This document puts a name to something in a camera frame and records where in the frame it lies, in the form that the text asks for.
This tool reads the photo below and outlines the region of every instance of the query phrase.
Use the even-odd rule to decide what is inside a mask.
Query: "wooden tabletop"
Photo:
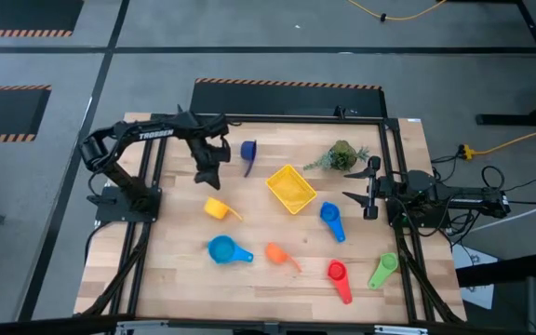
[[[147,120],[149,114],[126,114],[126,120]],[[421,122],[399,120],[408,169],[431,173],[430,157]],[[163,198],[151,239],[138,300],[138,317],[220,320],[280,320],[291,322],[406,323],[407,312],[400,273],[392,274],[377,290],[368,289],[380,255],[397,252],[393,230],[387,224],[385,204],[377,200],[380,217],[365,221],[362,208],[342,191],[363,194],[366,182],[342,177],[339,171],[303,171],[302,166],[326,152],[336,140],[347,140],[370,155],[382,156],[379,132],[369,125],[311,125],[244,123],[230,127],[227,140],[232,159],[221,164],[221,189],[195,184],[195,161],[185,141],[170,138],[160,186]],[[251,173],[239,155],[243,141],[257,140],[258,155]],[[395,157],[392,133],[388,134]],[[149,171],[154,168],[154,144]],[[137,174],[143,143],[124,152],[120,164]],[[265,185],[286,164],[294,166],[317,191],[317,197],[297,215],[291,215]],[[352,171],[365,164],[358,163]],[[393,168],[397,164],[393,159]],[[383,174],[383,165],[379,175]],[[227,215],[218,221],[207,215],[209,196],[220,199],[243,217]],[[337,243],[319,218],[324,201],[336,204],[342,215],[346,241]],[[75,304],[81,312],[92,304],[117,270],[126,230],[113,223],[93,238]],[[252,263],[217,265],[208,255],[208,242],[217,235],[231,236],[254,254]],[[302,267],[276,265],[264,256],[275,242]],[[427,274],[442,299],[465,319],[452,255],[441,234],[422,237]],[[342,303],[327,278],[328,263],[346,263],[353,302]],[[127,306],[130,278],[124,286],[120,311]],[[421,293],[413,282],[418,316],[423,318]]]

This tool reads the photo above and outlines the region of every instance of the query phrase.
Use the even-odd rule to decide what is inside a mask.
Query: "yellow plastic basket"
[[[312,186],[290,164],[279,169],[266,181],[266,185],[291,214],[297,214],[317,195]]]

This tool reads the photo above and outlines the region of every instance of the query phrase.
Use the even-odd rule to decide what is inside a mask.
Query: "red measuring cup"
[[[342,302],[349,304],[353,301],[351,288],[349,287],[349,277],[346,273],[346,266],[341,261],[332,260],[328,266],[328,277],[332,280],[334,287],[339,291]]]

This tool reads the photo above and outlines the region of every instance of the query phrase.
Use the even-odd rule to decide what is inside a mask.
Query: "gray floor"
[[[429,0],[362,1],[402,16]],[[536,20],[536,2],[527,2]],[[73,37],[0,39],[0,46],[105,46],[119,0],[87,1]],[[380,24],[345,1],[132,0],[120,46],[534,46],[517,9],[445,4],[408,22]],[[53,91],[34,143],[0,144],[0,322],[15,317],[29,269],[82,122],[102,55],[0,55],[0,85],[51,84]],[[94,127],[126,112],[173,113],[189,105],[197,77],[261,78],[382,86],[388,111],[421,118],[430,154],[453,154],[460,143],[483,150],[536,128],[478,127],[479,113],[526,113],[536,107],[536,56],[326,54],[115,55]],[[510,187],[536,177],[536,138],[496,154],[459,162],[450,181],[482,185],[479,171],[501,168]],[[443,175],[450,165],[440,168]],[[94,206],[89,173],[80,167],[34,317],[68,316],[83,266]],[[101,187],[103,180],[96,180]],[[536,184],[510,194],[536,201]],[[520,212],[529,207],[514,207]],[[483,218],[479,224],[490,220]],[[536,252],[536,216],[470,235],[465,244],[500,258]]]

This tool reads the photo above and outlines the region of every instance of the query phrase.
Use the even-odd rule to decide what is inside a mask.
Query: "green plant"
[[[368,149],[361,147],[357,152],[348,141],[336,141],[327,153],[322,154],[314,163],[304,166],[303,169],[308,170],[320,167],[322,169],[333,168],[348,171],[355,165],[357,159],[363,162],[367,161]]]

